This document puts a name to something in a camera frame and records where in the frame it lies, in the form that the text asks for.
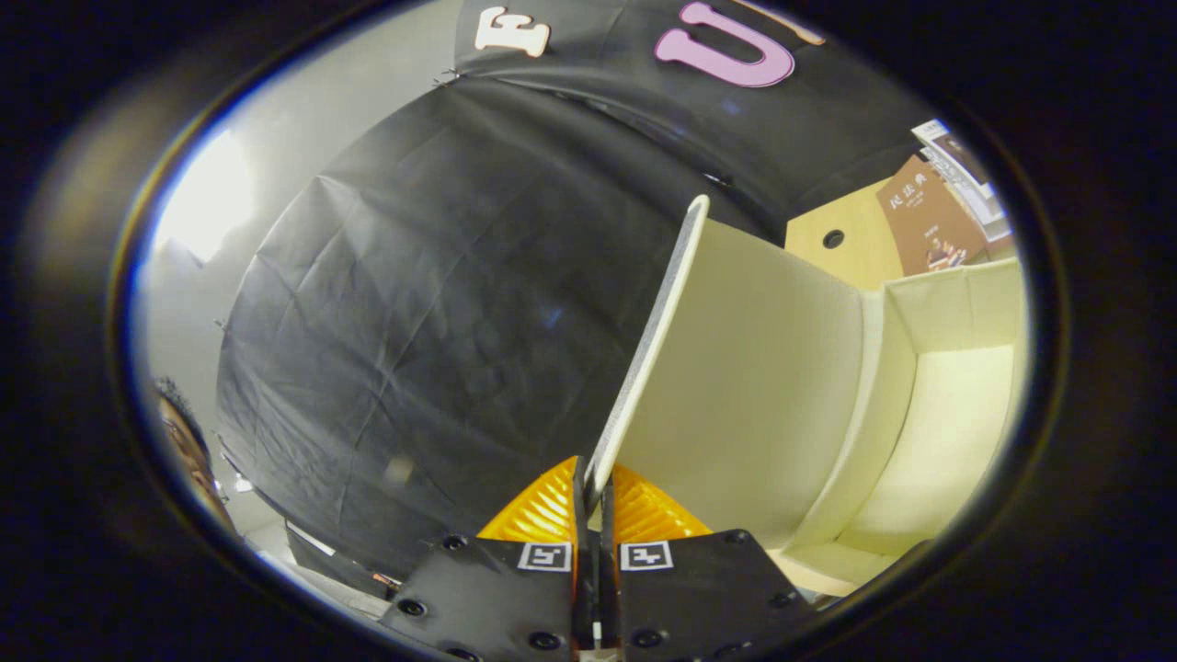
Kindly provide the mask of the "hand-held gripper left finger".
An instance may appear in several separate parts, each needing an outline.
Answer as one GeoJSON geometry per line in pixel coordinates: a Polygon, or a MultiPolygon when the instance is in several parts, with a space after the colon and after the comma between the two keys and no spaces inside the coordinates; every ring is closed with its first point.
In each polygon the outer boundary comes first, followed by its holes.
{"type": "Polygon", "coordinates": [[[450,532],[380,618],[463,661],[579,661],[594,646],[594,536],[584,457],[525,486],[476,535],[450,532]]]}

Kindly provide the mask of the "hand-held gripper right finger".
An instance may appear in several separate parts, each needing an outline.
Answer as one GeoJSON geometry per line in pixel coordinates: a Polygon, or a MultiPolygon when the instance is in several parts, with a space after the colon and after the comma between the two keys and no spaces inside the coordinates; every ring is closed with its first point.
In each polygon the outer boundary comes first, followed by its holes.
{"type": "Polygon", "coordinates": [[[762,658],[812,622],[752,532],[711,531],[617,465],[601,495],[600,643],[619,661],[762,658]]]}

